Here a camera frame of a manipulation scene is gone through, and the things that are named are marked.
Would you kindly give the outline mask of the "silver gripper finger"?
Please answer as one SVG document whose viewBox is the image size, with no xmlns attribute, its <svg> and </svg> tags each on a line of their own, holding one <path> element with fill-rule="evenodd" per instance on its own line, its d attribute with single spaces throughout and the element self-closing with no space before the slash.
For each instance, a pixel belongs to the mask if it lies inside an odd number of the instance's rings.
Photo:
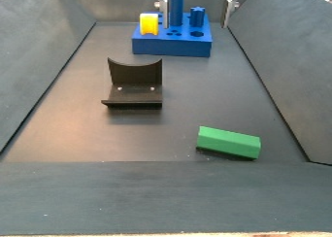
<svg viewBox="0 0 332 237">
<path fill-rule="evenodd" d="M 235 10 L 237 5 L 237 0 L 224 0 L 224 10 L 221 15 L 221 27 L 225 28 L 228 25 L 228 20 L 231 17 L 231 13 Z"/>
<path fill-rule="evenodd" d="M 157 0 L 155 2 L 155 7 L 160 10 L 163 13 L 163 19 L 164 19 L 164 29 L 168 29 L 168 0 Z"/>
</svg>

